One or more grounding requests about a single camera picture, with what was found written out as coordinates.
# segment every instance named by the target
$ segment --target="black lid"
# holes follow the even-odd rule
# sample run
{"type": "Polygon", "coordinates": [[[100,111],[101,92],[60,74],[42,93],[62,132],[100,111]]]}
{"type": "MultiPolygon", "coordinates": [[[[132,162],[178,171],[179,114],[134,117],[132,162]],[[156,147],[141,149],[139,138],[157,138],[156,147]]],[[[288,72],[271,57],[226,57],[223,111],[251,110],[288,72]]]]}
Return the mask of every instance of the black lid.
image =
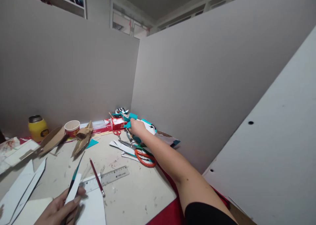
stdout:
{"type": "Polygon", "coordinates": [[[40,115],[34,115],[29,117],[29,123],[35,123],[41,121],[43,118],[40,115]]]}

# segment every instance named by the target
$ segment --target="scissors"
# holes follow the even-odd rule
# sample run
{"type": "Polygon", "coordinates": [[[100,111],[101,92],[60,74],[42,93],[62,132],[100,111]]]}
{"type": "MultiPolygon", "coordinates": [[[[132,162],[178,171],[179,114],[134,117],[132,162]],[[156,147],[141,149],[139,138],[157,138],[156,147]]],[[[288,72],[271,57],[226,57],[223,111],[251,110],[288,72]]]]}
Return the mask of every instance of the scissors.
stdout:
{"type": "Polygon", "coordinates": [[[135,156],[137,157],[138,161],[139,161],[141,164],[143,164],[145,167],[155,167],[155,166],[157,165],[156,159],[155,159],[153,156],[149,155],[150,153],[149,153],[147,150],[143,149],[143,148],[140,147],[140,146],[135,146],[135,145],[133,145],[133,144],[127,143],[127,142],[122,141],[122,140],[119,140],[119,142],[121,142],[122,144],[126,145],[127,147],[132,148],[132,149],[134,150],[134,152],[135,152],[135,156]],[[148,154],[141,153],[141,152],[139,152],[138,150],[143,150],[143,151],[145,151],[145,152],[148,153],[148,154]],[[141,156],[143,156],[143,157],[145,157],[145,158],[150,159],[150,160],[152,161],[152,163],[145,163],[145,162],[139,157],[139,155],[141,155],[141,156]]]}
{"type": "Polygon", "coordinates": [[[117,135],[118,138],[121,140],[121,137],[120,137],[121,131],[120,130],[113,131],[113,134],[117,135]]]}

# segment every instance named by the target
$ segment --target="red box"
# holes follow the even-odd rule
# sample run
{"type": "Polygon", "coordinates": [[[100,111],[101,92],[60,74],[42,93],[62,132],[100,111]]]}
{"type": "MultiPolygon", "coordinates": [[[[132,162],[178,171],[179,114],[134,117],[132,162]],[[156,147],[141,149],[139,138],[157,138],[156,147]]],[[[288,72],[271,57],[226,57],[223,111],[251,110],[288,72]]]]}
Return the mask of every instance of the red box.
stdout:
{"type": "Polygon", "coordinates": [[[120,129],[124,129],[124,120],[123,118],[115,118],[116,121],[113,120],[113,118],[111,118],[111,127],[112,130],[120,130],[120,129]]]}

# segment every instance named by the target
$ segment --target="black sleeve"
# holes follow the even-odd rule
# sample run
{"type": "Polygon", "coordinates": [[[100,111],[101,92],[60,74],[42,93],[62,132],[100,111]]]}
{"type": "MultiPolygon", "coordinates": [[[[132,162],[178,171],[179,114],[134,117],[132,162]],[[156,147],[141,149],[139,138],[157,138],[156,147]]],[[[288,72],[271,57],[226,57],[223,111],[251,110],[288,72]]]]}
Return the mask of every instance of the black sleeve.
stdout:
{"type": "Polygon", "coordinates": [[[237,225],[237,223],[224,212],[211,205],[200,202],[190,203],[185,209],[184,218],[187,225],[237,225]]]}

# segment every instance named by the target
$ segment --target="red pencil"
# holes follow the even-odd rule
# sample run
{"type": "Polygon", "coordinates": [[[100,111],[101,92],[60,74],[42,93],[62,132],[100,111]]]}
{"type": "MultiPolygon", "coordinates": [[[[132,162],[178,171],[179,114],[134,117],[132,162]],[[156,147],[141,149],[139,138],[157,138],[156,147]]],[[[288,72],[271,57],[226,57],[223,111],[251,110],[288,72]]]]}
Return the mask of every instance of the red pencil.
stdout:
{"type": "Polygon", "coordinates": [[[103,190],[103,188],[102,188],[102,185],[101,185],[101,182],[100,182],[100,180],[99,180],[98,174],[96,173],[95,168],[94,168],[94,166],[93,166],[93,162],[92,162],[91,158],[89,158],[89,159],[90,159],[91,167],[92,167],[93,173],[94,173],[94,175],[95,175],[96,181],[98,182],[100,191],[101,191],[101,193],[102,193],[102,196],[105,197],[104,190],[103,190]]]}

